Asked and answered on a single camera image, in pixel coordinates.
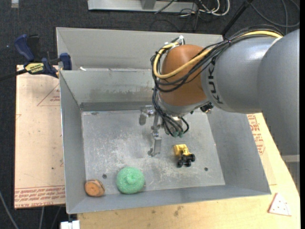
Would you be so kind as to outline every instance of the wooden disc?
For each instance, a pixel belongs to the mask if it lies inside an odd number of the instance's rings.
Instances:
[[[91,197],[100,197],[105,193],[105,187],[99,180],[89,180],[85,183],[85,191]]]

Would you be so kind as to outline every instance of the yellow clamp label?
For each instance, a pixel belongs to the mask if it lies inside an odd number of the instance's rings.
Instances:
[[[36,72],[43,70],[43,64],[42,63],[29,63],[27,66],[25,66],[25,69],[34,74]]]

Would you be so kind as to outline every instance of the gray metal bin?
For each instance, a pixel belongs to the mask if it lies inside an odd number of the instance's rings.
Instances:
[[[121,41],[112,44],[117,47],[112,49],[119,50],[121,47],[122,54],[110,60],[113,52],[105,42],[110,41],[109,36],[115,38],[116,33]],[[177,34],[67,28],[58,28],[57,34],[59,53],[63,50],[68,52],[75,69],[60,72],[68,213],[270,193],[245,114],[227,113],[219,109],[213,109],[208,114],[195,111],[185,117],[190,130],[183,138],[173,138],[161,131],[161,153],[155,157],[147,154],[153,145],[153,119],[149,118],[146,125],[141,126],[139,116],[141,106],[152,104],[153,79],[150,68],[141,65],[148,65],[149,55],[152,56],[164,40],[169,38],[170,41]],[[90,44],[90,40],[97,38],[104,38],[104,41],[100,44],[91,41]],[[155,39],[151,41],[155,45],[154,50],[140,48],[147,38]],[[194,34],[190,38],[197,45],[206,38],[209,38],[205,41],[207,44],[220,39],[217,35]],[[130,43],[128,40],[136,42],[133,47],[126,47]],[[75,45],[77,41],[81,42],[83,50]],[[135,56],[131,52],[138,51],[143,51],[136,55],[138,63],[128,59],[128,56]],[[196,161],[190,167],[177,168],[177,157],[173,152],[175,144],[187,144],[196,155]],[[125,195],[118,191],[116,175],[126,166],[137,167],[144,173],[142,192]],[[105,186],[105,195],[99,198],[87,196],[84,183],[88,179],[100,180]]]

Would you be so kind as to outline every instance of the metal stand base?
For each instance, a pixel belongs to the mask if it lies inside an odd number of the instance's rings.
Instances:
[[[143,9],[141,0],[88,0],[88,9],[157,12],[168,3],[168,1],[156,1],[152,9]],[[173,2],[162,12],[179,13],[183,9],[196,10],[196,7],[192,2]]]

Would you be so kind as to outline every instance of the cardboard sheet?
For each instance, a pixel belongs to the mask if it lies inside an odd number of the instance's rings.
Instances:
[[[14,207],[64,204],[59,80],[23,74],[16,89]]]

